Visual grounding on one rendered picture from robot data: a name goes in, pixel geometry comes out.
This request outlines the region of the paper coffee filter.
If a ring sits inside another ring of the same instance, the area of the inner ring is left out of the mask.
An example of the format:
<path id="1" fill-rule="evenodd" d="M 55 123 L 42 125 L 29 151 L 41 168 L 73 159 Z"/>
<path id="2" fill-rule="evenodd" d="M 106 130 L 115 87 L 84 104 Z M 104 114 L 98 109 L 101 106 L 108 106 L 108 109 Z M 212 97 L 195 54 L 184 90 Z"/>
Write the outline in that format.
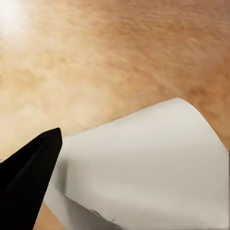
<path id="1" fill-rule="evenodd" d="M 62 143 L 43 202 L 65 230 L 230 230 L 230 155 L 187 101 Z"/>

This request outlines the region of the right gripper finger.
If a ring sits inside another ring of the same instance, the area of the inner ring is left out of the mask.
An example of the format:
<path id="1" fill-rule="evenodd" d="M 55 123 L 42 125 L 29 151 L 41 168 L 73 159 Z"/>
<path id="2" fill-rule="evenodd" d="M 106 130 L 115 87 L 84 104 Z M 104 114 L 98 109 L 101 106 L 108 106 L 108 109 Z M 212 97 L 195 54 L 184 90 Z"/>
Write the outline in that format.
<path id="1" fill-rule="evenodd" d="M 62 144 L 51 129 L 0 163 L 0 230 L 33 230 Z"/>

